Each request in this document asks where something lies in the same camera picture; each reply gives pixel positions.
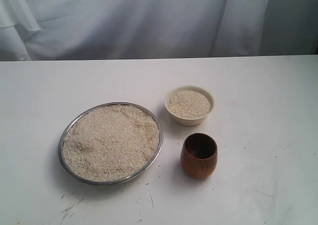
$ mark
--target wooden cup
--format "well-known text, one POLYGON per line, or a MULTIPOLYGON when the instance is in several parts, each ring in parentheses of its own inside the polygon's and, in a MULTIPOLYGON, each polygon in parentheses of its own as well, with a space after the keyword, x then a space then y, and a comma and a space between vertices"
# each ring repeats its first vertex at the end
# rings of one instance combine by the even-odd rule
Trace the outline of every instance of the wooden cup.
POLYGON ((194 133, 185 139, 180 155, 183 171, 196 179, 210 176, 218 161, 218 147, 212 137, 194 133))

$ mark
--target uncooked rice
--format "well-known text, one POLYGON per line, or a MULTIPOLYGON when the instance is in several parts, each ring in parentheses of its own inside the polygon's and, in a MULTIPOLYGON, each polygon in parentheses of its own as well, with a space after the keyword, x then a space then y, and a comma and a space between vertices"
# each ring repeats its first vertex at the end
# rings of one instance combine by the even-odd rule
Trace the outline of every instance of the uncooked rice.
POLYGON ((159 129, 152 116, 131 105, 110 105, 82 116, 65 136, 62 151, 75 174, 112 181, 140 170, 158 145, 159 129))
POLYGON ((169 101, 169 110, 178 117, 194 119, 207 115, 211 110, 208 98, 193 90, 180 90, 169 101))

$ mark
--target white table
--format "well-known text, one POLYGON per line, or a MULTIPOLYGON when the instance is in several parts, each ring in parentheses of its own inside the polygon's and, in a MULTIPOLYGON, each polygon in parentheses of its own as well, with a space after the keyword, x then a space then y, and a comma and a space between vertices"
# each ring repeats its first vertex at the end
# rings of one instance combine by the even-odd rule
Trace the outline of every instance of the white table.
POLYGON ((318 224, 318 56, 0 62, 0 96, 1 225, 318 224), (183 84, 214 97, 199 126, 176 124, 163 107, 183 84), (126 184, 77 182, 59 164, 60 136, 113 101, 158 116, 162 151, 126 184), (219 147, 204 181, 179 164, 193 132, 219 147))

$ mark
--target white curtain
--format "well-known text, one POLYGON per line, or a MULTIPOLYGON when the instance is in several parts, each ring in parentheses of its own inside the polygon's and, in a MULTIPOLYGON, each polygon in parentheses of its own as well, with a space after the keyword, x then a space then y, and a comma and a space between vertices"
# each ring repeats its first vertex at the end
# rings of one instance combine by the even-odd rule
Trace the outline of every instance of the white curtain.
POLYGON ((261 54, 268 0, 0 0, 0 60, 261 54))

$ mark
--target cup rim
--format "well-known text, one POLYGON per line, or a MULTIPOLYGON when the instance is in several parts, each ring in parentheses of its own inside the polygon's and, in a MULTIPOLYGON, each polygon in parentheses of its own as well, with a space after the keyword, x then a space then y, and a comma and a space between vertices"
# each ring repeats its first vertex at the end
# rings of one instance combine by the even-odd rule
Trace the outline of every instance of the cup rim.
POLYGON ((197 159, 197 160, 208 160, 208 159, 211 159, 211 158, 214 157, 214 156, 217 154, 217 152, 218 152, 218 145, 217 145, 217 143, 215 142, 215 140, 214 140, 211 136, 209 136, 208 134, 201 133, 201 132, 192 133, 192 134, 190 134, 189 136, 187 136, 187 138, 186 138, 186 139, 184 140, 184 142, 183 142, 183 147, 184 147, 185 152, 186 152, 190 157, 192 157, 192 158, 194 158, 194 159, 197 159), (204 158, 204 159, 200 159, 200 158, 194 157, 193 155, 191 155, 191 154, 188 152, 187 148, 185 147, 185 141, 186 141, 190 136, 195 135, 195 134, 205 135, 205 136, 209 137, 209 138, 212 140, 212 142, 215 144, 215 151, 214 151, 214 153, 213 153, 210 157, 207 157, 207 158, 204 158))
POLYGON ((164 105, 165 105, 165 108, 167 109, 167 111, 168 111, 171 115, 175 116, 176 118, 180 118, 180 119, 183 119, 183 120, 193 121, 193 120, 200 120, 200 119, 202 119, 202 118, 206 118, 207 116, 209 116, 209 115, 212 113, 213 109, 214 109, 215 103, 214 103, 214 98, 213 98, 213 96, 212 96, 207 90, 205 90, 204 88, 201 88, 201 87, 198 87, 198 86, 193 86, 193 85, 182 85, 182 86, 178 86, 178 87, 175 87, 175 88, 171 89, 171 90, 165 95, 165 97, 164 97, 164 105), (182 88, 187 88, 187 87, 194 88, 194 89, 192 89, 193 91, 196 91, 196 90, 204 91, 207 95, 209 95, 209 96, 211 97, 212 100, 210 100, 210 99, 208 98, 208 100, 209 100, 209 102, 210 102, 210 104, 211 104, 211 109, 210 109, 210 111, 209 111, 207 114, 205 114, 204 116, 197 117, 197 118, 186 118, 186 117, 180 117, 180 116, 178 116, 178 115, 176 115, 176 114, 174 114, 173 112, 170 111, 169 105, 168 105, 168 102, 167 102, 167 97, 169 96, 169 94, 171 94, 173 91, 176 91, 176 92, 179 91, 178 89, 182 90, 182 88))

